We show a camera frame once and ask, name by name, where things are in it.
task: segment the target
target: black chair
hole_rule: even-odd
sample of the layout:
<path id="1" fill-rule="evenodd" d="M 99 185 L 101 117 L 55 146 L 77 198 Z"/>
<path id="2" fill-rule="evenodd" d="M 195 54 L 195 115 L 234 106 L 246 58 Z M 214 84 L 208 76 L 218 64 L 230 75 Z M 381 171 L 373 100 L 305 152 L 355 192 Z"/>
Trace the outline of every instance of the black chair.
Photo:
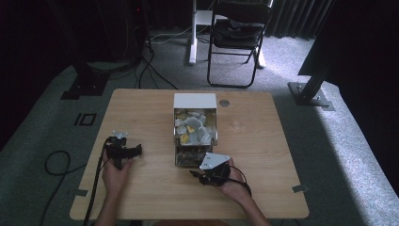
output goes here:
<path id="1" fill-rule="evenodd" d="M 271 8 L 264 3 L 222 2 L 215 0 L 212 13 L 207 72 L 208 83 L 211 86 L 246 89 L 252 85 L 258 66 L 259 53 L 262 51 L 263 34 L 271 15 Z M 230 49 L 230 52 L 214 52 L 213 46 Z M 245 63 L 248 63 L 255 51 L 255 62 L 249 84 L 218 84 L 211 81 L 212 55 L 247 56 Z"/>

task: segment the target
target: gray carpet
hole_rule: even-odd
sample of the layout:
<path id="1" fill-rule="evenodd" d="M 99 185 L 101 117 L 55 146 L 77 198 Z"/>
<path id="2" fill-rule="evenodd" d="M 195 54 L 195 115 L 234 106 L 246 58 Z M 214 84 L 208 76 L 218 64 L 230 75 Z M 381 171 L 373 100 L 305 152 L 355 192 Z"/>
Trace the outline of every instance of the gray carpet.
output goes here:
<path id="1" fill-rule="evenodd" d="M 199 41 L 197 64 L 188 65 L 188 39 L 165 43 L 152 41 L 155 52 L 151 65 L 178 89 L 211 89 L 206 81 L 207 44 Z M 399 201 L 377 164 L 369 145 L 339 89 L 324 83 L 322 91 L 335 111 L 295 104 L 288 82 L 307 82 L 297 73 L 312 45 L 312 40 L 265 38 L 263 53 L 266 68 L 258 70 L 248 91 L 271 92 L 302 184 L 310 190 L 305 197 L 310 209 L 301 225 L 399 225 Z M 144 57 L 151 59 L 148 49 Z M 232 62 L 226 59 L 220 62 Z M 93 63 L 95 67 L 115 68 L 114 63 Z M 142 61 L 128 72 L 112 73 L 102 96 L 82 96 L 79 100 L 60 100 L 75 77 L 72 67 L 57 76 L 42 94 L 28 117 L 0 153 L 0 225 L 40 225 L 41 214 L 61 177 L 44 170 L 49 153 L 64 150 L 71 155 L 70 170 L 85 164 L 100 128 L 112 91 L 118 88 L 173 89 L 155 71 L 146 70 L 139 86 Z M 239 64 L 231 70 L 214 66 L 215 73 L 246 82 L 251 69 Z M 96 114 L 92 125 L 76 123 L 79 114 Z M 54 155 L 49 169 L 61 172 L 66 155 Z M 83 170 L 68 174 L 57 191 L 44 225 L 82 225 L 69 217 L 75 190 Z M 245 220 L 229 220 L 232 225 L 247 225 Z M 281 219 L 272 219 L 280 225 Z M 128 225 L 121 221 L 119 225 Z M 287 219 L 283 225 L 295 225 Z"/>

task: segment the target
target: finger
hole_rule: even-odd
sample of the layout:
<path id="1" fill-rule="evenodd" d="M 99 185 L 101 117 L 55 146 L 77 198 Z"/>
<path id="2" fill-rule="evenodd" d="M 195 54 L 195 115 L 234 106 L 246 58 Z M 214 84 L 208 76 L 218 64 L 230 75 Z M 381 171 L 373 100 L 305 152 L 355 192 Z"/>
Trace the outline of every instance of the finger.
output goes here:
<path id="1" fill-rule="evenodd" d="M 124 171 L 129 170 L 130 167 L 133 165 L 133 158 L 129 158 L 127 162 L 124 164 L 123 169 Z"/>
<path id="2" fill-rule="evenodd" d="M 106 163 L 106 161 L 108 161 L 108 155 L 106 152 L 103 152 L 103 162 Z"/>
<path id="3" fill-rule="evenodd" d="M 229 163 L 229 166 L 232 166 L 232 167 L 234 166 L 234 161 L 232 160 L 232 157 L 229 158 L 228 163 Z"/>

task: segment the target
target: table leg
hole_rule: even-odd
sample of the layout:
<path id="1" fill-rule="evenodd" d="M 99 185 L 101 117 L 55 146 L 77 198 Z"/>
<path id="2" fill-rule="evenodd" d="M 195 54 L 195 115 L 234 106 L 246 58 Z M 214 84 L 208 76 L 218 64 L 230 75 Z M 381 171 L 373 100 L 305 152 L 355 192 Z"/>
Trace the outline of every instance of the table leg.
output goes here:
<path id="1" fill-rule="evenodd" d="M 193 0 L 193 13 L 192 13 L 192 36 L 191 36 L 191 48 L 190 48 L 190 58 L 188 64 L 194 65 L 197 61 L 197 0 Z"/>
<path id="2" fill-rule="evenodd" d="M 259 58 L 258 58 L 258 67 L 259 68 L 265 68 L 266 67 L 266 62 L 264 61 L 264 56 L 263 56 L 263 51 L 259 53 Z"/>

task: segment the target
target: chair leg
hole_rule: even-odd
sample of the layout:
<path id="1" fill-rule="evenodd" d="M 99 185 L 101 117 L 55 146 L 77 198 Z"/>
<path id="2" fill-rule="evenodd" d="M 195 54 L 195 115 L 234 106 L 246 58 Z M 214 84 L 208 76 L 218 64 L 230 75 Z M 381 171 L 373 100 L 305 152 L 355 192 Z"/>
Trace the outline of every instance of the chair leg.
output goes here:
<path id="1" fill-rule="evenodd" d="M 250 83 L 248 84 L 249 87 L 252 86 L 252 83 L 255 80 L 256 69 L 258 68 L 259 53 L 260 52 L 258 51 L 258 53 L 255 55 L 255 61 L 253 62 L 252 78 L 250 80 Z"/>
<path id="2" fill-rule="evenodd" d="M 209 50 L 208 50 L 208 71 L 206 73 L 206 79 L 208 80 L 209 85 L 212 86 L 211 82 L 211 59 L 212 59 L 212 45 L 214 44 L 213 42 L 213 35 L 211 33 L 211 37 L 209 39 Z"/>
<path id="3" fill-rule="evenodd" d="M 254 49 L 253 50 L 251 50 L 251 52 L 250 52 L 250 54 L 249 54 L 249 56 L 248 56 L 248 58 L 247 58 L 247 61 L 246 61 L 246 63 L 248 63 L 249 62 L 249 60 L 250 60 L 250 58 L 252 57 L 252 55 L 253 55 L 253 51 L 255 51 Z"/>

